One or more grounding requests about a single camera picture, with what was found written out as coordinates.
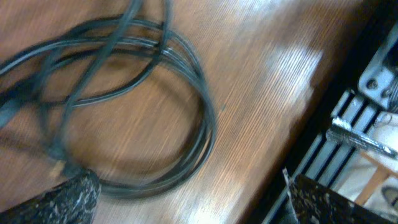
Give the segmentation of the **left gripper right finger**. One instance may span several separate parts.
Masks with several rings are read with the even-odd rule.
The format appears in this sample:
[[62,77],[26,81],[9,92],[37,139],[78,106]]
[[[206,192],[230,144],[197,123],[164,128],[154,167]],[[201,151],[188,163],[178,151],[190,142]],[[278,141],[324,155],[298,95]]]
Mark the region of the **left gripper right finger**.
[[283,169],[282,173],[297,223],[397,223],[397,220],[393,221],[357,205],[302,174],[291,177],[287,169]]

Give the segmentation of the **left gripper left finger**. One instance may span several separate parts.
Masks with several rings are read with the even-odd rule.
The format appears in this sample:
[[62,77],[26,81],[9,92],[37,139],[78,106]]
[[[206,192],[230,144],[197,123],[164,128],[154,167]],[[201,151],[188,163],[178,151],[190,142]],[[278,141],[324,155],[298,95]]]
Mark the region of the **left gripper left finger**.
[[1,223],[92,223],[100,192],[98,176],[87,170],[1,212]]

